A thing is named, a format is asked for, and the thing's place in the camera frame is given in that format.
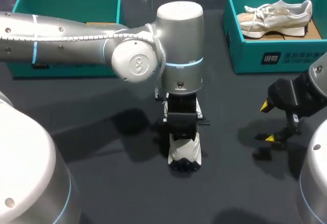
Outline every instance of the robot end effector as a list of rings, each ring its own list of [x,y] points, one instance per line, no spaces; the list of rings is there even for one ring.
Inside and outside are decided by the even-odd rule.
[[[327,53],[316,60],[307,72],[301,73],[294,80],[278,79],[269,86],[268,98],[260,111],[268,113],[275,107],[284,110],[287,126],[271,135],[260,133],[255,138],[271,142],[278,149],[285,149],[287,140],[300,134],[301,121],[326,106]]]

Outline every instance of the sneaker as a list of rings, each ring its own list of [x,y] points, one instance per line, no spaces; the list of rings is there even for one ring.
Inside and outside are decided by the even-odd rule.
[[[282,0],[258,8],[245,6],[246,13],[237,15],[244,36],[259,39],[268,32],[287,36],[305,36],[312,17],[312,2],[287,4]]]

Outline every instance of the open shoe box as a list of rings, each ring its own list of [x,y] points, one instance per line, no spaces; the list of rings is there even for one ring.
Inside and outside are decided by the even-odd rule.
[[[237,20],[244,6],[252,8],[279,0],[226,0],[223,27],[234,72],[277,73],[303,72],[327,52],[327,0],[311,0],[313,16],[305,37],[278,34],[261,39],[245,39]],[[283,0],[289,4],[305,0]]]
[[[13,12],[97,25],[124,24],[121,0],[17,0]],[[111,67],[97,64],[47,65],[34,63],[31,59],[30,64],[7,63],[7,66],[13,78],[116,77]]]

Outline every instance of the table surface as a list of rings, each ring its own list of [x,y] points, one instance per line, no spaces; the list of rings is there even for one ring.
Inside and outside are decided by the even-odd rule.
[[[11,10],[15,0],[0,0]],[[155,18],[174,0],[124,0],[127,25]],[[179,174],[167,166],[167,147],[151,129],[162,112],[153,82],[117,79],[12,80],[0,64],[0,90],[54,138],[81,192],[82,224],[298,224],[297,177],[314,130],[327,110],[307,119],[303,135],[272,162],[254,162],[257,132],[285,125],[276,110],[259,112],[267,87],[296,75],[234,74],[222,31],[224,0],[204,7],[205,49],[198,99],[211,127],[201,128],[202,168]]]

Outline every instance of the white shoe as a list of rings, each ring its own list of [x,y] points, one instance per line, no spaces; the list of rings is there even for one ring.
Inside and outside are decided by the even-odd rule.
[[[163,112],[167,118],[168,104],[164,102]],[[197,100],[198,118],[202,118],[201,108]],[[177,171],[196,171],[201,167],[202,156],[200,146],[199,126],[196,126],[196,134],[192,139],[174,140],[173,135],[169,134],[169,155],[168,164]]]
[[[312,17],[312,2],[287,4],[282,0],[258,8],[245,6],[246,13],[237,15],[244,36],[259,39],[268,32],[287,36],[305,36]]]

